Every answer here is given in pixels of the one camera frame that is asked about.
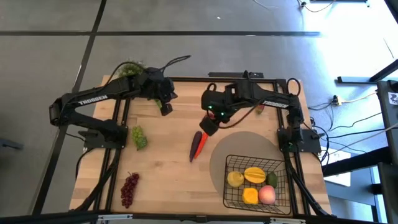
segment orange carrot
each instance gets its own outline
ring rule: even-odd
[[[207,137],[208,137],[208,135],[207,135],[206,133],[203,133],[203,134],[201,135],[201,140],[200,140],[200,143],[199,143],[199,146],[198,146],[198,150],[197,150],[197,152],[195,153],[195,159],[199,156],[201,150],[203,149],[203,146],[204,146],[205,143],[206,143]]]

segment wire basket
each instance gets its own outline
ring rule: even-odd
[[[239,187],[231,187],[228,184],[227,176],[229,172],[238,171],[243,174],[244,170],[249,167],[258,167],[266,174],[274,172],[278,177],[278,185],[275,189],[275,203],[273,205],[266,205],[261,202],[259,202],[257,205],[248,205],[243,202],[242,194],[244,188],[252,187],[260,190],[261,187],[265,186],[265,182],[261,184],[254,184],[245,179],[243,185]],[[289,188],[287,186],[287,176],[284,161],[237,155],[229,155],[225,159],[223,201],[224,206],[227,208],[288,215],[290,214],[291,209]]]

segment wooden table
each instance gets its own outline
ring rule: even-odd
[[[102,84],[107,79],[108,76],[105,76]],[[128,138],[126,147],[121,153],[111,211],[122,213],[275,216],[269,213],[226,208],[223,205],[223,198],[219,196],[212,184],[209,161],[211,153],[220,139],[236,131],[258,133],[277,146],[276,129],[279,127],[277,110],[265,107],[260,116],[252,113],[236,127],[219,130],[207,140],[198,159],[190,163],[188,155],[192,138],[194,133],[200,130],[199,122],[205,114],[200,108],[200,97],[208,83],[175,82],[174,85],[178,98],[172,100],[174,110],[167,116],[161,116],[153,100],[147,101],[136,98],[131,101],[127,125],[129,127],[142,126],[149,140],[149,145],[144,150],[136,151],[131,138]],[[223,90],[226,83],[217,83],[217,85],[220,91]],[[267,90],[273,90],[271,84],[261,83],[260,86]],[[291,82],[289,89],[294,93],[297,91],[297,85]],[[310,125],[303,89],[299,97],[305,122]],[[93,116],[103,120],[111,119],[114,102],[114,100],[106,100],[97,103]],[[234,123],[247,110],[236,113],[231,122]],[[307,188],[322,208],[331,213],[319,161],[311,153],[301,153],[300,155]],[[70,208],[79,206],[97,184],[103,156],[104,149],[95,149],[82,159]],[[121,205],[120,198],[120,188],[129,175],[127,172],[138,172],[141,176],[134,194],[133,205],[128,209]],[[107,192],[108,186],[103,190],[100,205],[102,209],[104,209]],[[295,192],[298,211],[303,213],[302,198],[297,186]]]

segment concrete floor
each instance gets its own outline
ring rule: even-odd
[[[91,30],[100,2],[0,0],[0,31]],[[166,75],[205,77],[208,72],[247,69],[264,72],[266,78],[295,77],[303,80],[308,105],[316,105],[333,95],[350,100],[374,90],[372,85],[341,86],[334,80],[342,75],[373,75],[398,55],[398,45],[392,41],[398,37],[398,29],[383,1],[372,0],[371,7],[363,2],[336,3],[315,14],[299,10],[294,0],[262,2],[273,7],[264,9],[252,1],[238,0],[108,1],[99,29],[304,30],[322,31],[325,36],[97,37],[81,90],[98,85],[103,75],[129,58],[156,67],[176,56],[192,54],[190,60],[168,68]],[[311,6],[317,9],[326,4]],[[9,96],[0,99],[0,137],[25,145],[23,151],[0,150],[0,217],[30,211],[56,132],[48,121],[48,105],[71,90],[87,41],[87,37],[0,37],[0,94]],[[379,110],[374,96],[343,105],[335,108],[335,126],[351,124]],[[92,114],[93,107],[80,111]],[[311,115],[326,128],[330,121],[321,119],[323,113],[326,111]],[[350,130],[338,129],[333,135],[380,127],[382,118],[378,116]],[[77,130],[71,127],[68,132]],[[336,141],[349,144],[363,137]],[[353,148],[370,151],[386,144],[386,137],[380,135]],[[81,149],[80,141],[66,138],[45,213],[68,210]],[[337,198],[331,198],[331,206],[339,217],[371,219],[358,215],[364,209]]]

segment round gray mat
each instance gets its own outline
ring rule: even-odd
[[[259,134],[241,131],[226,136],[217,144],[210,158],[211,181],[221,197],[224,188],[225,159],[228,155],[284,160],[278,148]]]

